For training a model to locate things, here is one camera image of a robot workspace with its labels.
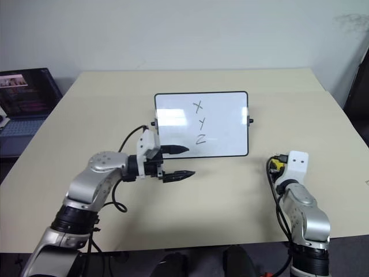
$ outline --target beige tabletop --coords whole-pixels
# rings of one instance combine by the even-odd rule
[[[193,170],[163,184],[123,183],[128,207],[100,213],[105,251],[284,240],[265,162],[290,150],[310,154],[306,186],[332,224],[332,237],[369,234],[369,149],[310,69],[203,72],[85,72],[42,125],[0,187],[0,251],[32,252],[88,159],[116,151],[129,131],[153,120],[154,94],[246,90],[249,155],[166,160]],[[134,154],[137,136],[125,152]]]

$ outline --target laptop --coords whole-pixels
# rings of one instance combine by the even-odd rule
[[[0,72],[0,105],[10,119],[0,131],[0,157],[19,157],[61,98],[47,68]]]

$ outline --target dark floor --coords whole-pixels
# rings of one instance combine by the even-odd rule
[[[280,242],[268,244],[245,244],[250,257],[260,272],[276,272],[287,258],[287,250]],[[181,252],[189,258],[190,277],[224,276],[222,254],[227,246],[206,248],[190,248],[184,250],[144,250],[129,252],[129,259],[123,263],[122,258],[112,258],[112,270],[115,277],[150,276],[160,260],[172,252]],[[21,254],[23,264],[29,254]],[[19,266],[14,264],[18,254],[1,254],[1,277],[18,276]],[[330,270],[332,277],[365,277],[369,276],[369,235],[333,239],[330,244]],[[101,277],[101,258],[92,256],[89,276]],[[285,271],[283,277],[289,276]]]

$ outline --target person's leg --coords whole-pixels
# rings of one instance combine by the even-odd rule
[[[223,252],[225,277],[259,277],[253,261],[239,245],[232,245]]]
[[[180,253],[166,255],[150,277],[188,277],[187,257]]]

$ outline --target white wall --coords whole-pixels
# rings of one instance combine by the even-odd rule
[[[369,42],[368,0],[1,0],[0,69],[312,67],[339,104]]]

